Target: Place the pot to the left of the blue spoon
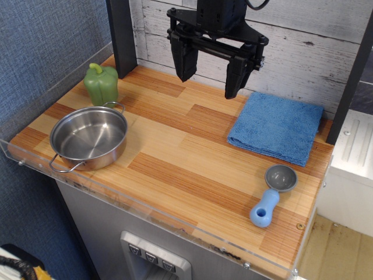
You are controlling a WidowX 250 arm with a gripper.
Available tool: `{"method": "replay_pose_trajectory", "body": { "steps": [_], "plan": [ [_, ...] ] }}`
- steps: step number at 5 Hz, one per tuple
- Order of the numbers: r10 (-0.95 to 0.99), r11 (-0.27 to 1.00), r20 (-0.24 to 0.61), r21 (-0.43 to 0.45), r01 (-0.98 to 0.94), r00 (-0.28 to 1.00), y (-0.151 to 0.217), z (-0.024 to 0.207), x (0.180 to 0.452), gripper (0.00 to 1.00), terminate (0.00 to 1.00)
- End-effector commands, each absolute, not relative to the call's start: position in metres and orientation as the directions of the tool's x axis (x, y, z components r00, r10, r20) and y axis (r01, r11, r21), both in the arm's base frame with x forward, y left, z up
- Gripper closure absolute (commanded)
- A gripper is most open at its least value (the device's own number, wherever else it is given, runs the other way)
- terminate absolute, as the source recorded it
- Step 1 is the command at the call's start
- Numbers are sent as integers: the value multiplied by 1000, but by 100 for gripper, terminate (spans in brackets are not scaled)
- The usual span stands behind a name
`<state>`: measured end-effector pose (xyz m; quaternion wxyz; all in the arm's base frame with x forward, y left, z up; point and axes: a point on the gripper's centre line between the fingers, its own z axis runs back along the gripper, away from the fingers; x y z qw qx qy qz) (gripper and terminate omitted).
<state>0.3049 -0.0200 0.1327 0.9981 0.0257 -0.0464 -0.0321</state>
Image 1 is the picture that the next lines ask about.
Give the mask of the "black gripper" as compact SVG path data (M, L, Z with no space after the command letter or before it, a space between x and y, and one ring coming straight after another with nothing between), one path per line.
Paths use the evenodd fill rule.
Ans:
M262 67L263 49L269 39L245 21L247 9L261 10L269 2L198 1L195 10L171 8L167 11L175 70L182 82L197 70L198 52L228 60L225 98L233 99L253 70Z

